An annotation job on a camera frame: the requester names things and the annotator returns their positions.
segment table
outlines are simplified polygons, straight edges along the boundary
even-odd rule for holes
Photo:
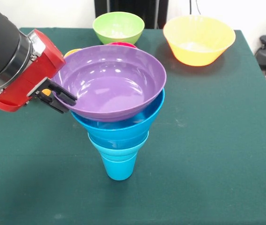
[[[90,29],[40,30],[63,53],[100,44]],[[0,111],[0,225],[266,225],[266,82],[241,31],[206,67],[179,63],[161,30],[137,47],[168,77],[132,176],[108,178],[70,113]]]

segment stacked bowls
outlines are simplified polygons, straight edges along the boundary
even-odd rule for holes
[[[108,176],[125,180],[165,98],[166,72],[150,54],[118,44],[83,48],[65,58],[53,81],[77,97],[60,101],[88,131]]]

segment blue cup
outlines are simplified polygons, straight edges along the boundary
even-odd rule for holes
[[[132,175],[138,151],[144,145],[147,138],[148,132],[140,144],[132,148],[117,150],[104,148],[96,144],[91,138],[90,141],[99,151],[108,176],[113,180],[125,180]]]
[[[165,91],[156,97],[141,113],[118,122],[98,122],[83,118],[74,112],[73,117],[87,129],[91,141],[108,149],[128,149],[142,143],[148,135],[164,103]]]

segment plastic bowl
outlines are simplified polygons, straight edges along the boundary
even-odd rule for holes
[[[77,51],[80,51],[80,50],[81,50],[81,48],[72,49],[72,50],[70,50],[69,52],[67,52],[67,53],[64,55],[64,57],[67,57],[67,56],[71,55],[72,53],[76,53]]]
[[[137,48],[133,44],[127,43],[127,42],[113,42],[113,43],[109,43],[108,45],[123,45],[123,46],[127,46],[127,47]]]
[[[202,15],[176,17],[166,23],[163,33],[175,57],[191,66],[214,62],[236,37],[223,22]]]
[[[74,118],[89,133],[89,137],[97,145],[109,149],[127,149],[140,144],[147,137],[150,126],[159,114],[164,103],[164,90],[141,113],[133,118],[104,123],[88,120],[71,112]]]
[[[99,151],[108,176],[113,180],[125,180],[132,175],[138,151],[145,144],[147,137],[148,135],[140,144],[121,150],[104,148],[89,138]]]
[[[166,72],[152,55],[120,45],[84,48],[65,58],[52,80],[77,96],[80,116],[115,122],[135,116],[162,91]]]
[[[93,29],[104,44],[111,42],[134,44],[144,30],[144,21],[132,13],[111,12],[97,17],[93,21]]]

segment pink bowl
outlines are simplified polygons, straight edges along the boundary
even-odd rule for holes
[[[127,47],[137,48],[136,46],[128,42],[113,42],[113,43],[109,43],[108,45],[123,45]]]

